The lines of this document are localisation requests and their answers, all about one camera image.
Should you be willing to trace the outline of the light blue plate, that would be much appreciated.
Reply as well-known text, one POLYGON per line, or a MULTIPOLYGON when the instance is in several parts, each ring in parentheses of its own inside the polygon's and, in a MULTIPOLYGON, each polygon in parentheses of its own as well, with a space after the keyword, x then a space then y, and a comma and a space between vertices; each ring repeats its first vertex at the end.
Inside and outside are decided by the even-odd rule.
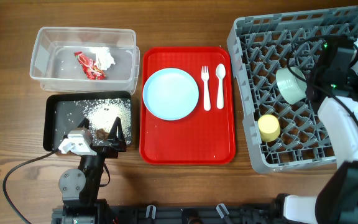
POLYGON ((175 121, 195 109, 199 95, 198 85, 189 73, 178 68, 164 68, 147 79, 142 98, 152 115, 175 121))

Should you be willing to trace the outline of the rice and food scraps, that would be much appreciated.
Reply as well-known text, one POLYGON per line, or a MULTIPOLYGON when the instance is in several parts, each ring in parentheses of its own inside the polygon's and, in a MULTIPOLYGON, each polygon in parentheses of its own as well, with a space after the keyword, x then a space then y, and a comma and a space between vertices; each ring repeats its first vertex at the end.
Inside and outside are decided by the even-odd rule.
POLYGON ((85 118, 89 120, 94 146, 108 144, 106 138, 116 118, 121 119, 126 144, 131 144, 131 101, 128 98, 62 101, 57 103, 54 115, 54 148, 85 118))

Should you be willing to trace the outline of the white plastic spoon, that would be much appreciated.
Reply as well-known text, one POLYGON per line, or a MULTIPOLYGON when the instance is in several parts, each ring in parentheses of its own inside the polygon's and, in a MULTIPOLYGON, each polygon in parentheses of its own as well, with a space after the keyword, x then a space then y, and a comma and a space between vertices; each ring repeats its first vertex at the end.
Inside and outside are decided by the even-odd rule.
POLYGON ((218 109, 224 108, 224 94, 223 94, 223 79, 226 76, 226 68, 224 64, 220 63, 216 67, 216 76, 218 78, 218 94, 216 105, 218 109))

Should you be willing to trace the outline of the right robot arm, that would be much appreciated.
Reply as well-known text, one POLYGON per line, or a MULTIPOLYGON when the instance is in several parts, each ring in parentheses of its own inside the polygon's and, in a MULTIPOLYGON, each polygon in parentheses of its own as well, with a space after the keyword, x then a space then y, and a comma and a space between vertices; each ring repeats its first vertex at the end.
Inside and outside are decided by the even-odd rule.
POLYGON ((358 38, 321 35, 322 52, 309 75, 287 65, 276 73, 289 104, 309 99, 328 133, 337 171, 315 197, 286 195, 284 219, 297 223, 358 223, 358 38))

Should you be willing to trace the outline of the green bowl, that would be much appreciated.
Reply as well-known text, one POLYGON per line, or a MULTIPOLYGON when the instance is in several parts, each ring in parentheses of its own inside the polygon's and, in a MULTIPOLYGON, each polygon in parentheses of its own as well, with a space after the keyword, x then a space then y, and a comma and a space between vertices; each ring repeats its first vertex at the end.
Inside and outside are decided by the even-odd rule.
POLYGON ((277 70, 276 82, 280 94, 287 103, 293 105, 306 98, 307 84, 294 76, 289 69, 277 70))

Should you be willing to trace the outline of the white plastic fork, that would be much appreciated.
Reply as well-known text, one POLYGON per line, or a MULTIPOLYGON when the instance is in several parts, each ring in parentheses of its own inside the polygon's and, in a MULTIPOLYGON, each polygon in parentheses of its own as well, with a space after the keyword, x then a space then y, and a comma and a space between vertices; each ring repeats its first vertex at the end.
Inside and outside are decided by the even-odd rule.
POLYGON ((203 108, 205 111, 211 109, 211 100, 209 96, 209 70, 207 66, 201 67, 201 79, 203 81, 203 108))

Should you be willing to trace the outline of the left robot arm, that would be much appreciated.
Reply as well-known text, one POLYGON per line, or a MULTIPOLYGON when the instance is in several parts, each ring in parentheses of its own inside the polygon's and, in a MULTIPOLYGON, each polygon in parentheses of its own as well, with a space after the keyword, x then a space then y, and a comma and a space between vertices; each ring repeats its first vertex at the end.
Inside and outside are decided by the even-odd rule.
POLYGON ((58 150, 80 156, 76 169, 68 169, 59 179, 63 209, 52 212, 52 223, 117 223, 118 217, 105 199, 98 198, 103 172, 108 168, 106 159, 116 159, 127 148, 121 119, 116 118, 108 134, 105 146, 93 146, 89 120, 84 118, 77 128, 63 137, 58 150))

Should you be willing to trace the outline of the white napkin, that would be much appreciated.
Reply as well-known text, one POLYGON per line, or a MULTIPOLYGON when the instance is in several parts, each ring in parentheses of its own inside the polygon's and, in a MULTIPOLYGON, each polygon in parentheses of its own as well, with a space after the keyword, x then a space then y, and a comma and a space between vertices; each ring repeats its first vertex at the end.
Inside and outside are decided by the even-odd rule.
POLYGON ((96 56, 96 66, 101 70, 107 70, 116 64, 108 47, 95 48, 93 53, 96 56))

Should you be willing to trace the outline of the red snack wrapper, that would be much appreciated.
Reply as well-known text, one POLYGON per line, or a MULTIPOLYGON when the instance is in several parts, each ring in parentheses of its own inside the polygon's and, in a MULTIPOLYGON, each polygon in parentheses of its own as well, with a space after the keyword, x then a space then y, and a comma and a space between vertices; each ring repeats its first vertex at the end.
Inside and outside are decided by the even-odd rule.
POLYGON ((83 52, 75 52, 74 56, 89 80, 104 80, 106 78, 105 73, 96 66, 96 62, 88 58, 83 52))

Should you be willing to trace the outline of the yellow cup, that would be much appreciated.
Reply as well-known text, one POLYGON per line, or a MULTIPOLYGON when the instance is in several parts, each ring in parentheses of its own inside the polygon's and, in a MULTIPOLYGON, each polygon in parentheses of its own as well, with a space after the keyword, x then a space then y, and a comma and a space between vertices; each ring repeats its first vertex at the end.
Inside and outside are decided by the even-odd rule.
POLYGON ((280 135, 280 124, 278 118, 271 114, 265 114, 258 120, 258 128, 262 141, 272 142, 280 135))

